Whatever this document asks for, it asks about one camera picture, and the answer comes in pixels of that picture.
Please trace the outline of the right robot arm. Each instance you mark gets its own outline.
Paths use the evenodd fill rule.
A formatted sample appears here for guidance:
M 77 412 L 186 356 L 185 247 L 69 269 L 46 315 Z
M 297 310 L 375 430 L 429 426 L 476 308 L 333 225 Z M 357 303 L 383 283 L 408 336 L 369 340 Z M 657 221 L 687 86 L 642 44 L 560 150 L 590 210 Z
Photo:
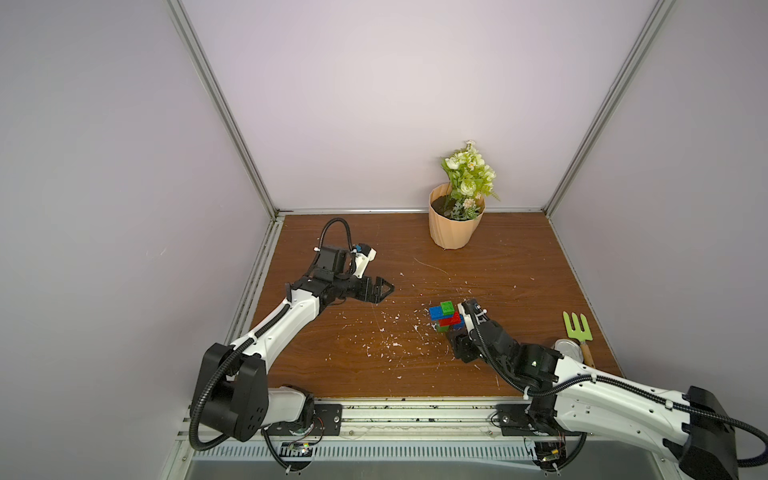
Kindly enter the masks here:
M 546 443 L 534 462 L 558 473 L 581 451 L 588 436 L 623 442 L 673 461 L 690 479 L 736 479 L 741 470 L 767 463 L 767 454 L 741 458 L 736 433 L 761 442 L 762 430 L 730 417 L 711 392 L 685 392 L 631 382 L 539 344 L 519 343 L 489 318 L 476 300 L 458 307 L 461 329 L 447 338 L 457 359 L 482 360 L 523 395 L 518 405 L 499 406 L 490 421 L 514 435 L 564 438 L 576 435 L 574 449 Z

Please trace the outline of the long red lego brick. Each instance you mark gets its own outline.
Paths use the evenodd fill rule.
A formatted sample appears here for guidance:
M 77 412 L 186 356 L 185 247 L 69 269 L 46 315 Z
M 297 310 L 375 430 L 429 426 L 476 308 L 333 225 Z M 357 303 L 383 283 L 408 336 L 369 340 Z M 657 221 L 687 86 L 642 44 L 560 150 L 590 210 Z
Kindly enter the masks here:
M 444 319 L 438 320 L 438 325 L 441 325 L 441 326 L 449 325 L 452 328 L 452 325 L 461 323 L 461 322 L 464 323 L 463 316 L 460 313 L 455 312 L 452 317 L 445 317 Z

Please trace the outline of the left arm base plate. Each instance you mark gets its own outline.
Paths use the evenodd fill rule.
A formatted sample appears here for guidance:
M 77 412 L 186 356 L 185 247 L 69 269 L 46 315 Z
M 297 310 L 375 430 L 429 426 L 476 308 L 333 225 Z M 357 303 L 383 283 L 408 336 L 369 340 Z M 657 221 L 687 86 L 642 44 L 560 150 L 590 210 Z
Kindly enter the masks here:
M 297 420 L 277 422 L 269 425 L 267 431 L 275 436 L 338 436 L 343 419 L 343 406 L 338 403 L 314 403 L 305 407 Z

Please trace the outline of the long blue lego brick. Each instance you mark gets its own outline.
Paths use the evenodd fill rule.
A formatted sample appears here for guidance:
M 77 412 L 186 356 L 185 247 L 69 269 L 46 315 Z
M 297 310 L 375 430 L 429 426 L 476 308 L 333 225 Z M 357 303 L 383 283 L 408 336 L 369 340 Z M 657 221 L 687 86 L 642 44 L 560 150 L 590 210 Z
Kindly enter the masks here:
M 441 306 L 434 306 L 429 308 L 429 316 L 432 321 L 438 321 L 444 319 L 446 314 L 443 313 Z

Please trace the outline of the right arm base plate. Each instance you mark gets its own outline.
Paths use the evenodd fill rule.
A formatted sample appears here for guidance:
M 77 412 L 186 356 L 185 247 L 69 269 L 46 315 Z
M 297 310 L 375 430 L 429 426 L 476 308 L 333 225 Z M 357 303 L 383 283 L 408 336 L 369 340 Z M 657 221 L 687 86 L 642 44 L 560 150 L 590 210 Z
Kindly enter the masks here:
M 556 421 L 557 411 L 548 406 L 524 403 L 498 404 L 489 421 L 498 427 L 503 436 L 566 436 L 576 437 L 580 432 L 571 431 Z

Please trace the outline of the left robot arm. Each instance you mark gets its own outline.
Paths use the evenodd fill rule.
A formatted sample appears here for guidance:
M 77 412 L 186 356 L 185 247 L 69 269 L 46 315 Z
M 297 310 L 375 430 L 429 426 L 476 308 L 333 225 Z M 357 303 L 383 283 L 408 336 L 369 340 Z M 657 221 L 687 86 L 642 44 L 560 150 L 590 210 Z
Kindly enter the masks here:
M 256 327 L 205 352 L 189 410 L 191 447 L 206 451 L 228 439 L 245 442 L 274 424 L 310 430 L 314 396 L 297 387 L 271 388 L 271 367 L 294 337 L 334 302 L 379 304 L 394 291 L 381 277 L 347 274 L 330 281 L 303 277 L 288 283 L 284 300 Z

